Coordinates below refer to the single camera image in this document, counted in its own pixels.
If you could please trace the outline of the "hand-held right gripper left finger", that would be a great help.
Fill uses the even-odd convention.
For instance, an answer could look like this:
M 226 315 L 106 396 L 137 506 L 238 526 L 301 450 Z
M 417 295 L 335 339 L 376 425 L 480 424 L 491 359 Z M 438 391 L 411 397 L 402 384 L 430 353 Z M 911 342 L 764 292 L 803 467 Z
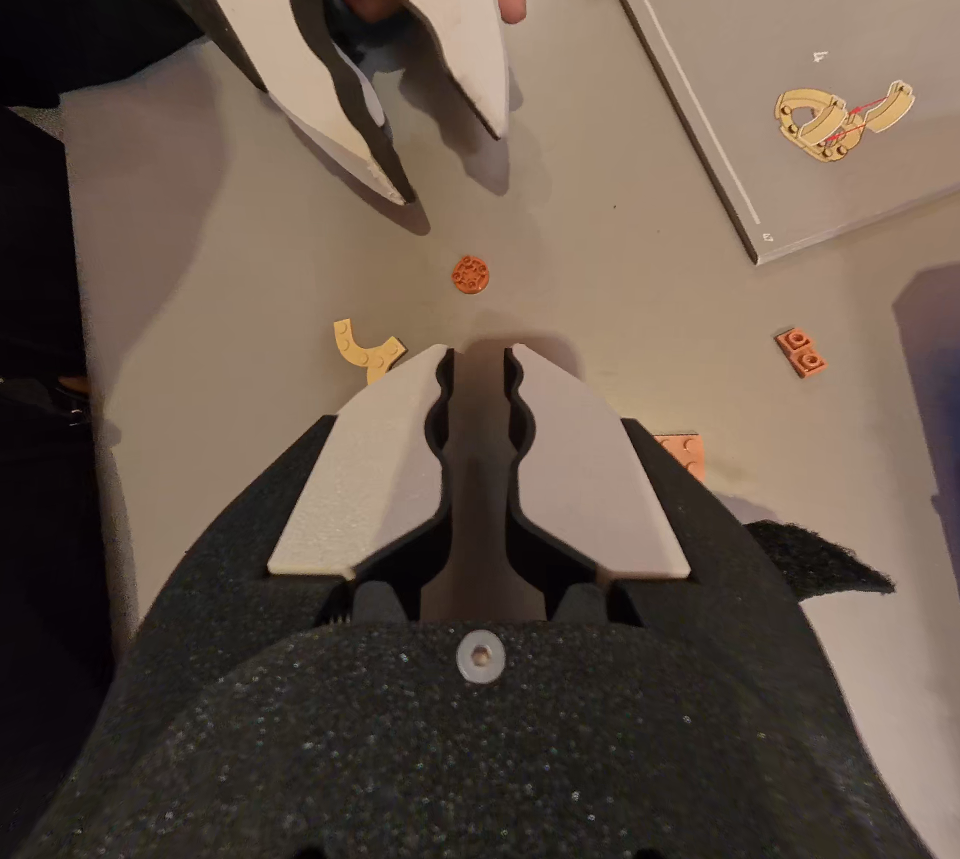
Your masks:
M 339 410 L 270 555 L 270 575 L 358 578 L 437 513 L 442 464 L 426 422 L 441 400 L 437 371 L 448 352 L 430 346 Z

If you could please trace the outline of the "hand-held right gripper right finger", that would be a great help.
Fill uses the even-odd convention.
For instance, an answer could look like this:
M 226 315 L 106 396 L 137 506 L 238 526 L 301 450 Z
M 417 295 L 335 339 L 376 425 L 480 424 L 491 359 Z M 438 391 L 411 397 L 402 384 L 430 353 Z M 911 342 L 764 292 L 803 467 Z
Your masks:
M 505 349 L 504 375 L 515 572 L 526 581 L 689 577 L 680 541 L 607 401 L 522 343 Z

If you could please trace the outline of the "large brown plate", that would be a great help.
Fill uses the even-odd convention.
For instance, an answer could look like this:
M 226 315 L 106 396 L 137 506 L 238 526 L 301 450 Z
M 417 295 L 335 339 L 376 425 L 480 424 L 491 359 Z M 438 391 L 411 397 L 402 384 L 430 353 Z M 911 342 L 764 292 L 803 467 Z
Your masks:
M 658 442 L 690 475 L 700 483 L 706 480 L 706 452 L 699 433 L 654 434 Z

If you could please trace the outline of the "tan curved plate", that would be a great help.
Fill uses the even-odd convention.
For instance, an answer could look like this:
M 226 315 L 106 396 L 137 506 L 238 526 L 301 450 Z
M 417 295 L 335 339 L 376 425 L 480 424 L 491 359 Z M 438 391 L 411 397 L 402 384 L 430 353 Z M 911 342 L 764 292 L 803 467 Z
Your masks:
M 389 373 L 407 353 L 406 346 L 396 337 L 389 337 L 376 346 L 360 345 L 354 338 L 354 328 L 349 318 L 335 321 L 333 332 L 342 358 L 352 366 L 365 371 L 368 386 Z

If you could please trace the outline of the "round brown plate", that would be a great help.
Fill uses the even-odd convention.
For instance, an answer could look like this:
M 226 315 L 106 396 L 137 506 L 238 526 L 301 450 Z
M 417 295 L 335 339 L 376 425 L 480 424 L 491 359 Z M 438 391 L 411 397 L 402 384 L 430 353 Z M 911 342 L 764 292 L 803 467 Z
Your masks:
M 476 296 L 489 286 L 491 274 L 489 266 L 482 259 L 474 255 L 464 255 L 454 265 L 450 278 L 460 293 Z

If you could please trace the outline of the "grey instruction booklet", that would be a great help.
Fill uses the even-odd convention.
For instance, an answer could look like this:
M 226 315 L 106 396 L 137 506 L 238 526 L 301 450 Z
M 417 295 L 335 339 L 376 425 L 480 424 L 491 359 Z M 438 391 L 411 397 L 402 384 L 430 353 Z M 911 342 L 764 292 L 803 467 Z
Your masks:
M 755 265 L 958 190 L 959 0 L 620 0 Z

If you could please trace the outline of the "small brown plate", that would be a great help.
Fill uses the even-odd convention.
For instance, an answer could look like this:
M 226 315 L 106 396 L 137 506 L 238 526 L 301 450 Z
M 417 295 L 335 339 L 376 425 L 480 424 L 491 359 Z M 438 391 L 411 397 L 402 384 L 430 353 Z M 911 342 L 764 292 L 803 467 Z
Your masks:
M 826 360 L 804 330 L 792 328 L 776 335 L 774 340 L 798 377 L 810 378 L 827 368 Z

